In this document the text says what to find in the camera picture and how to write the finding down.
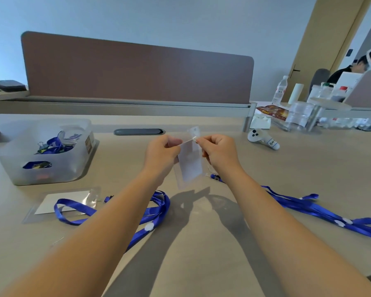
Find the hand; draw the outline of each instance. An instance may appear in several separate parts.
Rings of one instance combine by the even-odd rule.
[[[199,137],[197,143],[203,149],[203,157],[206,157],[213,168],[224,176],[225,172],[242,168],[236,151],[235,141],[232,137],[222,134],[213,134]]]
[[[182,142],[183,140],[166,134],[152,140],[145,151],[143,171],[156,176],[162,184],[173,167],[174,159],[180,153],[179,145]]]

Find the office chair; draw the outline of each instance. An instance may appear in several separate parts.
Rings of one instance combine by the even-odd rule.
[[[313,85],[321,85],[322,82],[326,82],[330,78],[330,73],[327,69],[318,69],[310,82],[309,94]]]

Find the black shirt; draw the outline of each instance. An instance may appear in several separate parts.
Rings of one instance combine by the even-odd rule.
[[[330,78],[328,78],[327,82],[336,84],[343,72],[351,73],[351,66],[348,66],[347,68],[344,68],[344,69],[337,70],[334,74],[331,75]]]

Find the wooden desk surface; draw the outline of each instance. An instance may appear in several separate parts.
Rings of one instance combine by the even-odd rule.
[[[52,117],[66,116],[0,115],[0,129],[11,139],[32,120]],[[239,130],[242,119],[87,118],[94,124],[99,146],[82,179],[17,187],[0,165],[0,290],[75,229],[57,220],[22,224],[39,194],[98,186],[104,197],[118,192],[139,172],[144,150],[154,137],[114,136],[112,131],[122,125],[162,127],[178,137],[200,125],[203,134],[230,135],[243,167],[260,184],[294,197],[320,194],[319,204],[350,219],[371,217],[371,133],[327,130],[314,136],[272,128],[270,134],[281,145],[273,151],[247,141],[247,134]],[[157,230],[124,255],[106,296],[283,296],[225,184],[206,177],[180,191],[172,171],[159,189],[171,198],[171,210]],[[371,275],[370,238],[289,212],[364,275]]]

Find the person's left hand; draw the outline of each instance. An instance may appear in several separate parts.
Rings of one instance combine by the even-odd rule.
[[[151,141],[145,152],[143,170],[158,177],[158,182],[162,184],[173,167],[174,159],[180,153],[179,145],[182,142],[183,140],[166,134]]]

